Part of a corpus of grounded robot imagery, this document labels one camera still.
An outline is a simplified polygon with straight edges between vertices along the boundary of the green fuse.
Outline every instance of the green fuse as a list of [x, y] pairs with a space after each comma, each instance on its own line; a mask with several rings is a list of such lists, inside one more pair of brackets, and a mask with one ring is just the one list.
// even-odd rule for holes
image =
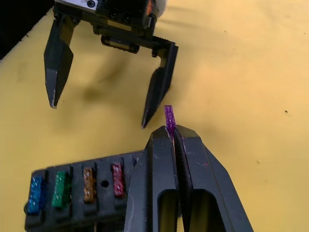
[[63, 208], [69, 203], [69, 175], [66, 172], [57, 172], [55, 183], [52, 206]]

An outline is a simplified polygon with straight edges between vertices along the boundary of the yellow surface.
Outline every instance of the yellow surface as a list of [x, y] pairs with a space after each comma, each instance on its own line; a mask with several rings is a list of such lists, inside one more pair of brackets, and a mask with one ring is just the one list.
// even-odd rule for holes
[[[308, 9], [305, 0], [170, 0], [155, 30], [180, 48], [162, 105], [227, 168], [257, 232], [308, 231]], [[140, 128], [159, 59], [104, 47], [85, 22], [52, 110], [43, 65], [52, 20], [0, 63], [2, 232], [23, 230], [33, 170], [143, 149], [165, 121], [161, 106]]]

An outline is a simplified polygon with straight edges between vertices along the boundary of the purple fuse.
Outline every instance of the purple fuse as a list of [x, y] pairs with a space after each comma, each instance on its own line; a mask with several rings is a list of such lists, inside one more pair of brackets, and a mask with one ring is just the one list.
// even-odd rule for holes
[[168, 129], [170, 137], [173, 138], [176, 123], [172, 106], [171, 105], [164, 106], [164, 112], [166, 119], [166, 127]]

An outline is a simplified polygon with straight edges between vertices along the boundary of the red fuse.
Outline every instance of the red fuse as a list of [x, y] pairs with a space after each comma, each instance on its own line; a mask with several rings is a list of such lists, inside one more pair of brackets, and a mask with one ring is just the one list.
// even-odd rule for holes
[[112, 165], [112, 177], [114, 180], [114, 195], [117, 198], [123, 198], [125, 196], [125, 186], [122, 176], [122, 164], [114, 163]]

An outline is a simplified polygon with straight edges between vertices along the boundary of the blue fuse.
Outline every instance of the blue fuse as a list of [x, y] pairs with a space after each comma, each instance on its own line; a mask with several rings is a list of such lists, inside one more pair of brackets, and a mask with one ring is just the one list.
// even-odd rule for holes
[[39, 214], [45, 204], [45, 182], [43, 177], [33, 177], [30, 186], [28, 213]]

